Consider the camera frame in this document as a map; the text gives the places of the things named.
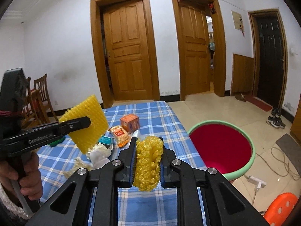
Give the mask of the person's left hand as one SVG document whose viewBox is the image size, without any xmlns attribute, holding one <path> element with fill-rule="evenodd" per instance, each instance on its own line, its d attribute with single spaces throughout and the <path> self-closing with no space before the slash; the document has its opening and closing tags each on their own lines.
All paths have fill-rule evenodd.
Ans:
<svg viewBox="0 0 301 226">
<path fill-rule="evenodd" d="M 31 153 L 31 157 L 24 164 L 24 171 L 26 176 L 19 181 L 20 192 L 31 201 L 39 200 L 43 195 L 43 186 L 39 171 L 39 157 L 36 153 Z M 18 204 L 19 199 L 10 180 L 17 181 L 18 173 L 6 161 L 1 161 L 1 185 L 8 198 Z"/>
</svg>

